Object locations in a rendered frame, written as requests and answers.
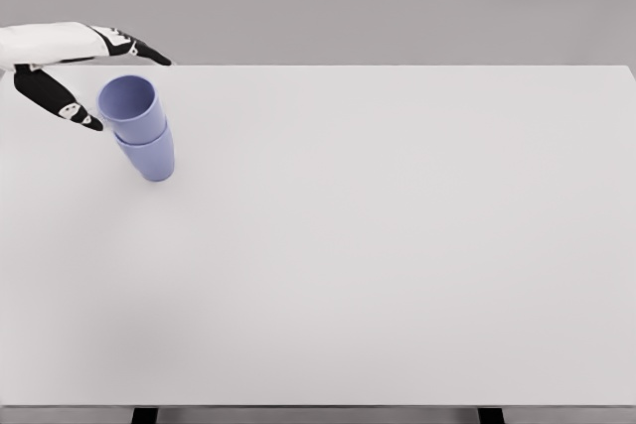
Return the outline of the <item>periwinkle blue plastic cup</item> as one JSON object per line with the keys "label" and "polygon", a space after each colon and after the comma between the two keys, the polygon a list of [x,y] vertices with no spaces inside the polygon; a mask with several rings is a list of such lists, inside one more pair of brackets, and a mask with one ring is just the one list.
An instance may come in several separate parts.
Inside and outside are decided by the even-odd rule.
{"label": "periwinkle blue plastic cup", "polygon": [[127,74],[106,83],[98,94],[97,107],[114,133],[128,144],[150,143],[166,128],[158,92],[143,76]]}
{"label": "periwinkle blue plastic cup", "polygon": [[123,154],[145,180],[161,182],[172,176],[175,152],[169,124],[156,139],[145,144],[129,144],[117,135],[114,137]]}

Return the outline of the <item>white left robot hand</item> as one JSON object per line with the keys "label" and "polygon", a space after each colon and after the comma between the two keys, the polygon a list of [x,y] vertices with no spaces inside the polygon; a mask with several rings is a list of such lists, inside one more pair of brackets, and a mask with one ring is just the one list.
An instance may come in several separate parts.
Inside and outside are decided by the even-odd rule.
{"label": "white left robot hand", "polygon": [[0,71],[13,75],[15,89],[48,113],[97,132],[103,130],[103,123],[46,68],[121,56],[165,67],[174,63],[146,42],[114,27],[78,21],[0,27]]}

